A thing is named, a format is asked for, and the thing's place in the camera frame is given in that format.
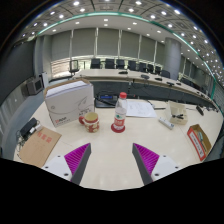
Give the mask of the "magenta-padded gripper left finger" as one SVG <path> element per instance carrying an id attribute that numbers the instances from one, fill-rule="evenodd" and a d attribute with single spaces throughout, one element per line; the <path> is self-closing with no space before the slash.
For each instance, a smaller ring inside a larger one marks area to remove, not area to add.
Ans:
<path id="1" fill-rule="evenodd" d="M 57 155 L 46 163 L 42 169 L 79 185 L 90 154 L 91 144 L 87 143 L 66 155 Z"/>

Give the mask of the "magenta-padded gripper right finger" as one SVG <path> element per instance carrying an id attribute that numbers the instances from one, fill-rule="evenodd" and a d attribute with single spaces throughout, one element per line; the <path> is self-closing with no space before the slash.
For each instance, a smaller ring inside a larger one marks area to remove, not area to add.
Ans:
<path id="1" fill-rule="evenodd" d="M 132 153 L 143 184 L 147 185 L 181 169 L 169 156 L 158 155 L 148 148 L 134 143 Z"/>

